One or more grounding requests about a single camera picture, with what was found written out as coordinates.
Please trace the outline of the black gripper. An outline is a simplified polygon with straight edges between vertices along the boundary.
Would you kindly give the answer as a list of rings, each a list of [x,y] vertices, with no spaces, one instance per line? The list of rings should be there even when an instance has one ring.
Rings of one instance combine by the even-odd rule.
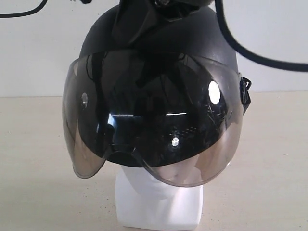
[[[172,22],[188,17],[213,0],[121,0],[112,29],[120,46],[129,46],[158,22]]]

